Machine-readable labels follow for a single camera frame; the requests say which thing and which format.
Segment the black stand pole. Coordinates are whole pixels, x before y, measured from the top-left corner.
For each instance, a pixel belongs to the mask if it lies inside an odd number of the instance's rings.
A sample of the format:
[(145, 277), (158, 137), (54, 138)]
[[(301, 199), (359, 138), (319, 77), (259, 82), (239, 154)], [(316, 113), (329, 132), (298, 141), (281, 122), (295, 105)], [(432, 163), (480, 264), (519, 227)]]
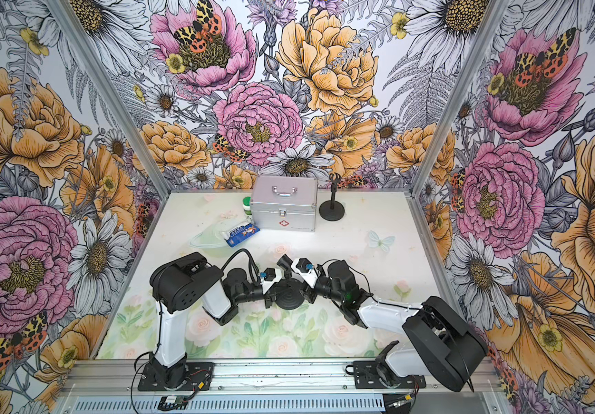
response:
[(280, 279), (291, 279), (293, 276), (293, 260), (288, 255), (282, 255), (276, 262), (276, 269), (279, 271)]

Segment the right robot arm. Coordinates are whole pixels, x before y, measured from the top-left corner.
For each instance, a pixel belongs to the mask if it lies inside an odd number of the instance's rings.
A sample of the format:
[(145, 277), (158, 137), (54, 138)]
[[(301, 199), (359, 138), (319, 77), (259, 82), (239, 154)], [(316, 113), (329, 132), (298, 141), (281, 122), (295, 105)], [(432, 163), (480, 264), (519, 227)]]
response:
[(323, 267), (301, 258), (292, 264), (292, 272), (304, 280), (309, 301), (317, 296), (331, 300), (348, 323), (407, 336), (407, 345), (393, 341), (376, 357), (377, 375), (387, 386), (417, 373), (418, 365), (409, 356), (413, 351), (450, 391), (472, 385), (472, 374), (487, 356), (488, 346), (443, 299), (430, 296), (418, 305), (382, 301), (357, 284), (358, 272), (345, 260)]

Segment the black round stand base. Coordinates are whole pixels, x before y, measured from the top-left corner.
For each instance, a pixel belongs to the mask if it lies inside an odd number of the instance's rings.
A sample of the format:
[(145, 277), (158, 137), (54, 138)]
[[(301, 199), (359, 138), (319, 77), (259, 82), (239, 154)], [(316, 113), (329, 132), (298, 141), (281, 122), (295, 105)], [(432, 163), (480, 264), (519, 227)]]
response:
[(336, 222), (344, 217), (345, 208), (343, 204), (338, 201), (328, 200), (320, 205), (319, 215), (326, 221)]

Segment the black microphone clip pole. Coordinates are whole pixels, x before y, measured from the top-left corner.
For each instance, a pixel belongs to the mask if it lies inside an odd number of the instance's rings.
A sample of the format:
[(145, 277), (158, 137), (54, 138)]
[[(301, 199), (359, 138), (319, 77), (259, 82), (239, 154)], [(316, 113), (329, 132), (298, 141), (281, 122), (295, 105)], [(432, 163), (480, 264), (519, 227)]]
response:
[(339, 184), (342, 180), (342, 176), (337, 172), (330, 173), (330, 204), (334, 205), (335, 203), (335, 195), (339, 188)]

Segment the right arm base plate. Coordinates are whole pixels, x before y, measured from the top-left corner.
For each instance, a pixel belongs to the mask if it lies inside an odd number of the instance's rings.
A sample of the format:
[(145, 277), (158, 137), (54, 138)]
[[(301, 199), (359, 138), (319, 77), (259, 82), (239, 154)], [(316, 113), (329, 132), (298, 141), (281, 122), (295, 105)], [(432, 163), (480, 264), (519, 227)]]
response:
[(353, 361), (345, 373), (354, 379), (356, 389), (412, 389), (426, 388), (423, 375), (399, 377), (388, 367), (379, 366), (376, 361)]

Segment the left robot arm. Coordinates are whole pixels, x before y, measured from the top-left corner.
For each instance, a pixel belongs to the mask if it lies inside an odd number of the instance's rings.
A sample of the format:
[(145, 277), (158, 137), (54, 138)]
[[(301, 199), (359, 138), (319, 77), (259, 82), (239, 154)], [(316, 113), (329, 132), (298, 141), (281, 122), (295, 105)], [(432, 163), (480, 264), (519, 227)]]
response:
[(285, 276), (279, 267), (261, 272), (254, 259), (248, 269), (233, 268), (228, 273), (212, 265), (201, 253), (192, 253), (158, 267), (150, 277), (159, 314), (156, 350), (142, 371), (141, 392), (184, 389), (190, 380), (185, 328), (188, 310), (202, 305), (218, 324), (227, 324), (239, 312), (239, 305), (263, 302), (270, 306), (271, 289)]

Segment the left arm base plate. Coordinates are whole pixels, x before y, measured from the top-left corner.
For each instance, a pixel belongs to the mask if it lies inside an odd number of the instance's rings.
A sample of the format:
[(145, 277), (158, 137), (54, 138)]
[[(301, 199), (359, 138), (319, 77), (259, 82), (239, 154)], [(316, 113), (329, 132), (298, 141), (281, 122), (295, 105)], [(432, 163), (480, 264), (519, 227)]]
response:
[(215, 364), (181, 360), (165, 367), (156, 360), (147, 363), (137, 389), (140, 392), (207, 391), (211, 387)]

